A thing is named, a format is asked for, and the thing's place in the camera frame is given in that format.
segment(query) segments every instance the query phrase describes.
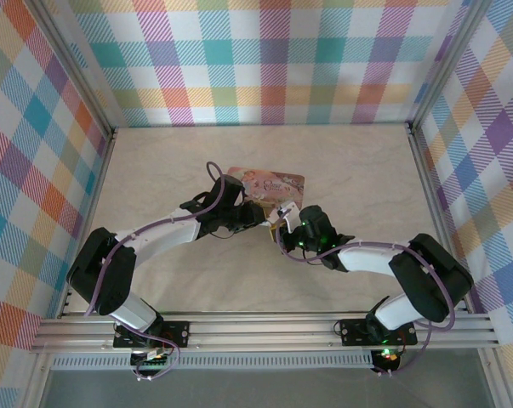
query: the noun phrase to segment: colorful plaid backdrop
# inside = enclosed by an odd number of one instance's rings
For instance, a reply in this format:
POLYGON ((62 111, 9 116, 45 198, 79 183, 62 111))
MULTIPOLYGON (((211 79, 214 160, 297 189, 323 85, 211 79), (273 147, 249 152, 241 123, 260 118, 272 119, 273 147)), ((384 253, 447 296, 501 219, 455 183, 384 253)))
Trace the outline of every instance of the colorful plaid backdrop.
POLYGON ((449 46, 453 43, 453 40, 457 35, 457 32, 459 31, 459 28, 462 25, 466 14, 468 13, 468 9, 472 4, 474 4, 473 0, 463 0, 462 5, 459 8, 459 11, 454 17, 453 23, 449 26, 449 30, 447 31, 447 35, 443 40, 442 46, 440 47, 439 51, 436 54, 436 57, 434 58, 432 67, 428 70, 428 73, 426 74, 425 81, 420 87, 419 93, 417 94, 413 106, 411 107, 411 112, 409 113, 409 116, 406 118, 406 122, 411 122, 414 119, 415 114, 417 113, 417 109, 419 108, 420 102, 426 95, 428 87, 436 77, 436 74, 440 69, 440 64, 443 58, 447 55, 449 46))
POLYGON ((513 0, 495 0, 423 127, 459 256, 513 377, 513 0))
POLYGON ((0 407, 77 249, 105 137, 21 0, 0 2, 0 407))
POLYGON ((134 127, 405 122, 468 3, 47 0, 134 127))

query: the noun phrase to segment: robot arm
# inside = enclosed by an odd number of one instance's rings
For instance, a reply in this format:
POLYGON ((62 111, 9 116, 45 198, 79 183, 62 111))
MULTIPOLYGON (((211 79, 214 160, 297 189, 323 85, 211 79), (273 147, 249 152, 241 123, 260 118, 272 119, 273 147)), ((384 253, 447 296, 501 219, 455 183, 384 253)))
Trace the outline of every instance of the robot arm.
MULTIPOLYGON (((167 217, 152 223, 152 228, 116 234, 105 228, 96 229, 78 254, 67 281, 89 303, 94 293, 99 293, 94 304, 99 315, 110 315, 121 325, 139 333, 162 337, 166 332, 162 316, 130 290, 135 268, 158 253, 200 239, 220 226, 239 232, 265 221, 264 210, 252 201, 236 205, 239 198, 244 198, 242 183, 231 176, 223 177, 224 189, 221 179, 217 179, 210 192, 180 205, 167 217), (105 274, 99 284, 103 268, 105 274)), ((287 256, 293 249, 302 248, 316 252, 329 269, 370 271, 395 276, 399 280, 404 293, 393 299, 383 299, 365 319, 364 331, 371 341, 381 343, 394 330, 421 318, 442 322, 447 317, 449 307, 442 290, 412 254, 391 247, 369 248, 365 247, 367 243, 349 243, 354 236, 338 234, 319 206, 299 212, 295 204, 287 203, 268 221, 279 218, 286 224, 278 227, 275 237, 287 256)), ((453 304, 470 290, 473 285, 470 274, 429 235, 420 234, 408 245, 411 251, 433 265, 453 304)), ((131 331, 123 333, 133 348, 161 345, 131 331)))
POLYGON ((301 248, 316 252, 317 256, 308 260, 321 259, 329 269, 368 271, 398 279, 404 293, 392 299, 386 297, 367 315, 366 330, 376 342, 419 319, 443 322, 450 307, 456 306, 473 286, 470 273, 430 235, 418 234, 405 245, 349 243, 354 236, 337 234, 328 215, 319 206, 296 212, 287 204, 278 212, 287 224, 276 231, 275 237, 287 256, 294 248, 301 248), (413 255, 431 265, 439 283, 413 255), (447 304, 440 283, 452 305, 447 304))
MULTIPOLYGON (((67 282, 84 300, 91 303, 105 258, 119 242, 125 241, 114 252, 102 283, 97 287, 99 296, 94 310, 99 315, 109 315, 125 326, 159 336, 162 317, 131 292, 134 270, 157 254, 179 244, 203 238, 220 226, 239 232, 265 221, 264 210, 252 201, 236 205, 236 201, 244 197, 242 183, 229 175, 223 177, 225 186, 222 194, 220 179, 217 179, 210 192, 197 195, 162 218, 167 222, 157 220, 152 223, 156 225, 152 228, 123 230, 116 234, 105 228, 94 230, 71 266, 67 282), (203 211, 215 202, 217 204, 211 211, 203 211)), ((141 345, 151 344, 146 339, 140 341, 141 345)))

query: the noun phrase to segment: aluminum rail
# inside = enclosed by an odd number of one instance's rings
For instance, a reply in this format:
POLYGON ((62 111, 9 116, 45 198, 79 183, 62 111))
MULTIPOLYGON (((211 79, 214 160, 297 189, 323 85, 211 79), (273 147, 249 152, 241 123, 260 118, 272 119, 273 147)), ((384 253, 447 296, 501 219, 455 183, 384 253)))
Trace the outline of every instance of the aluminum rail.
MULTIPOLYGON (((165 320, 190 321, 190 341, 183 353, 284 352, 347 349, 381 349, 380 346, 344 347, 333 332, 341 319, 363 319, 364 313, 296 314, 167 314, 165 320)), ((420 348, 428 331, 417 329, 420 348)), ((44 320, 34 353, 125 353, 112 347, 113 321, 108 317, 64 317, 44 320)), ((489 349, 498 339, 486 314, 457 313, 456 324, 446 333, 432 333, 430 349, 489 349)))

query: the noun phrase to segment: metal frame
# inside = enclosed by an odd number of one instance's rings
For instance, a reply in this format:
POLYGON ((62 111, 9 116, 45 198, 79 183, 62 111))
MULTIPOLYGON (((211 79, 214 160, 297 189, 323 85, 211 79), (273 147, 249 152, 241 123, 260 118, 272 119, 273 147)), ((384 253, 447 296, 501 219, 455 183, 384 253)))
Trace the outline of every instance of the metal frame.
POLYGON ((88 107, 95 121, 100 126, 100 130, 111 137, 114 133, 114 127, 107 119, 101 103, 98 101, 92 88, 88 85, 80 66, 75 61, 69 45, 65 42, 60 30, 54 23, 50 12, 39 0, 25 0, 27 8, 33 14, 41 30, 58 57, 58 60, 66 70, 67 76, 72 80, 75 88, 80 93, 84 104, 88 107))
MULTIPOLYGON (((413 129, 408 124, 406 125, 406 129, 415 166, 419 172, 420 182, 425 192, 438 240, 450 253, 458 257, 454 245, 451 242, 451 237, 447 232, 445 215, 437 198, 436 189, 428 173, 429 167, 425 160, 425 154, 419 143, 420 138, 424 137, 422 129, 413 129)), ((470 295, 465 298, 465 301, 468 310, 475 312, 476 306, 471 300, 470 295)), ((478 353, 488 386, 491 390, 491 395, 493 396, 494 404, 500 408, 513 408, 513 381, 505 368, 502 351, 499 348, 479 348, 478 353)))
MULTIPOLYGON (((44 4, 44 0, 26 0, 27 2, 40 3, 43 8, 47 6, 44 4)), ((99 90, 103 94, 106 100, 109 117, 111 121, 114 121, 116 126, 126 128, 128 123, 126 118, 118 104, 114 94, 111 90, 111 86, 105 78, 104 72, 100 68, 100 64, 92 51, 88 40, 86 39, 82 27, 78 24, 77 17, 74 14, 68 0, 51 0, 55 4, 55 7, 59 10, 60 15, 63 19, 67 30, 71 34, 73 41, 77 44, 78 49, 83 55, 88 70, 91 73, 95 84, 99 87, 99 90)))
MULTIPOLYGON (((116 132, 109 138, 107 141, 107 146, 105 148, 105 155, 103 156, 103 164, 101 165, 100 174, 97 178, 95 184, 94 195, 92 196, 92 201, 89 203, 88 207, 88 215, 84 221, 82 233, 80 234, 80 241, 78 242, 77 253, 83 247, 86 238, 89 235, 90 229, 92 227, 92 222, 94 221, 95 210, 97 209, 97 202, 101 195, 101 190, 103 189, 103 183, 105 182, 106 172, 109 168, 109 164, 111 163, 112 151, 114 150, 114 145, 116 143, 116 132)), ((71 295, 71 287, 67 282, 63 284, 63 289, 60 294, 60 302, 58 304, 58 308, 56 309, 55 315, 58 319, 63 316, 63 310, 67 304, 69 304, 68 297, 71 295)))
POLYGON ((475 0, 471 2, 470 8, 464 17, 457 35, 453 39, 445 58, 443 58, 434 77, 426 91, 425 96, 420 102, 417 112, 413 118, 413 128, 419 130, 423 120, 428 116, 430 109, 442 94, 449 77, 456 68, 460 57, 466 50, 468 42, 476 32, 479 23, 481 23, 485 13, 491 6, 493 0, 475 0))
POLYGON ((35 408, 41 405, 53 360, 51 354, 36 354, 33 370, 29 377, 29 385, 23 396, 18 398, 17 408, 35 408))
MULTIPOLYGON (((382 349, 383 346, 345 347, 333 325, 342 319, 364 319, 365 313, 175 313, 163 317, 190 321, 190 341, 185 353, 291 352, 382 349)), ((32 351, 55 353, 125 353, 113 348, 113 320, 108 317, 66 316, 44 320, 32 351)), ((417 329, 420 348, 427 330, 417 329)), ((450 332, 435 332, 431 349, 478 349, 498 347, 493 325, 486 314, 459 311, 450 332)))

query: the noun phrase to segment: black bracket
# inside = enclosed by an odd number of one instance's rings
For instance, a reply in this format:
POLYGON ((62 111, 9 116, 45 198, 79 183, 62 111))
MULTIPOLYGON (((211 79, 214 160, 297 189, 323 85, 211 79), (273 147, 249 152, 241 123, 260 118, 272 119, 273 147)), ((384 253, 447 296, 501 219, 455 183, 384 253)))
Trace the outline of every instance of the black bracket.
POLYGON ((344 346, 414 346, 417 333, 413 323, 407 323, 396 330, 389 331, 383 341, 378 342, 367 329, 365 319, 343 319, 339 321, 341 344, 344 346))
MULTIPOLYGON (((197 217, 200 228, 197 239, 215 232, 219 227, 226 227, 229 231, 240 232, 260 225, 265 221, 264 209, 253 201, 244 201, 245 188, 242 182, 229 174, 224 176, 225 188, 218 205, 210 212, 197 217), (241 196, 243 202, 235 205, 237 198, 241 196)), ((183 210, 198 213, 203 208, 210 207, 220 193, 220 179, 214 182, 210 192, 196 195, 192 200, 180 205, 183 210)))
MULTIPOLYGON (((190 337, 189 321, 161 321, 158 327, 153 328, 151 326, 149 330, 147 332, 153 336, 171 340, 181 349, 188 347, 188 339, 190 337)), ((141 338, 122 325, 116 325, 114 331, 112 347, 115 349, 153 349, 162 347, 162 344, 157 340, 141 338)))
MULTIPOLYGON (((320 255, 354 239, 354 235, 338 234, 328 215, 319 206, 309 206, 301 210, 299 220, 301 225, 296 227, 292 234, 285 225, 279 229, 282 244, 287 252, 300 248, 320 255)), ((339 252, 332 252, 324 257, 322 265, 328 269, 348 272, 339 260, 339 252)))

